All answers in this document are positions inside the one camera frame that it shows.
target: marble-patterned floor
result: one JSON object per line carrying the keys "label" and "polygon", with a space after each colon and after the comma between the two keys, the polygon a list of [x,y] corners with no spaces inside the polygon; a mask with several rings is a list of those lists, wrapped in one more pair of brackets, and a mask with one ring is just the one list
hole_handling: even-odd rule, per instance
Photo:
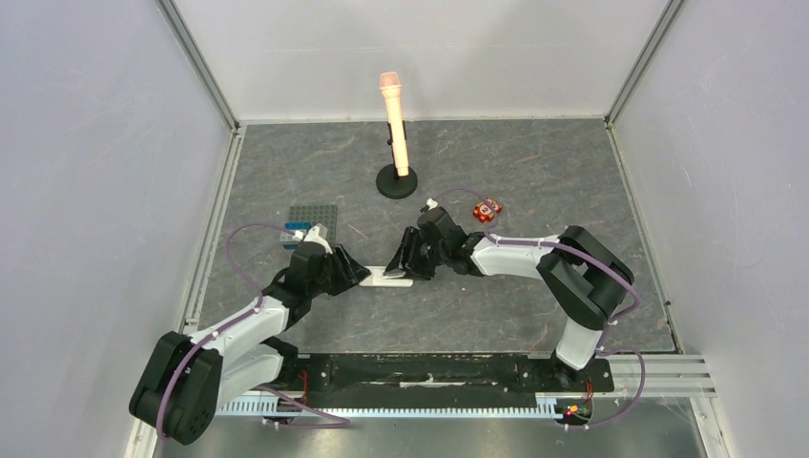
{"label": "marble-patterned floor", "polygon": [[[407,123],[419,189],[389,200],[374,184],[390,160],[384,123],[276,124],[247,128],[201,324],[247,304],[254,291],[234,273],[223,244],[251,221],[284,223],[290,205],[339,206],[337,241],[365,265],[386,265],[425,200],[466,186],[505,207],[496,234],[543,237],[586,227],[635,273],[644,304],[611,333],[608,347],[674,349],[663,305],[603,122],[596,119],[418,121]],[[468,232],[472,196],[442,205]],[[235,239],[238,262],[267,284],[289,262],[279,234],[255,228]],[[409,289],[354,288],[321,296],[280,337],[303,352],[552,351],[565,314],[540,281],[460,277],[439,268]]]}

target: gray block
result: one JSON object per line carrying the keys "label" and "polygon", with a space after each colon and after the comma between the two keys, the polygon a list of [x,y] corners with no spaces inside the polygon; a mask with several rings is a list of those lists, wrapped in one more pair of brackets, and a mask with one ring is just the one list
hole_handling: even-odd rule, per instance
{"label": "gray block", "polygon": [[315,227],[326,227],[326,241],[334,246],[337,239],[337,205],[293,205],[289,207],[287,221],[308,222]]}

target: black round base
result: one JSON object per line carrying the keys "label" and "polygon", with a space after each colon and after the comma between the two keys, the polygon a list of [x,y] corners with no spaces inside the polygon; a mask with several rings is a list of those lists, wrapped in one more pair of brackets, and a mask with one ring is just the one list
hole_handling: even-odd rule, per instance
{"label": "black round base", "polygon": [[419,178],[413,169],[407,168],[407,177],[396,178],[396,167],[393,164],[385,165],[377,174],[377,189],[386,198],[406,198],[416,191]]}

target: white wall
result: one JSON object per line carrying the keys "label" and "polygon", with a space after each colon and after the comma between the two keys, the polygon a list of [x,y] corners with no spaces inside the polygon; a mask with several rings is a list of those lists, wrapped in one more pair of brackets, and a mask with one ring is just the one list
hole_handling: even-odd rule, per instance
{"label": "white wall", "polygon": [[176,0],[240,119],[604,115],[666,0]]}
{"label": "white wall", "polygon": [[151,0],[5,1],[0,44],[0,456],[120,456],[228,133]]}
{"label": "white wall", "polygon": [[617,123],[741,457],[809,446],[807,19],[800,1],[687,2]]}

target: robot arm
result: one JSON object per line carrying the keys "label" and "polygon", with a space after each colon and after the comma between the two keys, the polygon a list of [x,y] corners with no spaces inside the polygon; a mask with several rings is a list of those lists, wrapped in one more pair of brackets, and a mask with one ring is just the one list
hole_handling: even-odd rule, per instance
{"label": "robot arm", "polygon": [[553,357],[572,371],[580,371],[591,360],[609,317],[627,292],[600,269],[582,260],[543,246],[559,243],[582,251],[608,265],[632,283],[632,271],[585,229],[570,226],[558,236],[541,239],[505,239],[477,232],[467,234],[429,200],[416,227],[404,231],[402,244],[387,266],[389,275],[413,280],[431,280],[435,268],[447,265],[461,275],[516,275],[544,280],[559,301],[568,321]]}
{"label": "robot arm", "polygon": [[[294,359],[298,350],[274,336],[303,318],[320,294],[336,296],[371,277],[341,245],[330,247],[321,237],[322,230],[319,225],[309,230],[293,252],[289,267],[261,292],[261,307],[256,307],[256,299],[222,322],[189,336],[163,335],[135,389],[130,413],[155,426],[172,374],[192,346],[211,334],[215,338],[189,362],[171,394],[163,422],[169,437],[191,444],[208,427],[218,407],[276,380],[284,359]],[[217,332],[225,323],[251,313],[255,316]]]}

